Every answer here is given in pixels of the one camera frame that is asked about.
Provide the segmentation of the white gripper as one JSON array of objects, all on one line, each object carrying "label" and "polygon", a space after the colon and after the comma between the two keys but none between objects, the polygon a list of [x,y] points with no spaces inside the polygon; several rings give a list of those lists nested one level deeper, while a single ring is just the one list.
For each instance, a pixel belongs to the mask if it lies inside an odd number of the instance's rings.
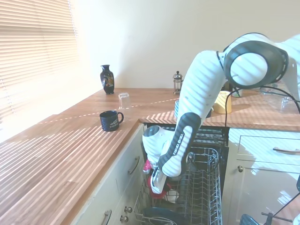
[{"label": "white gripper", "polygon": [[167,176],[160,169],[155,169],[150,177],[151,190],[155,194],[163,192]]}]

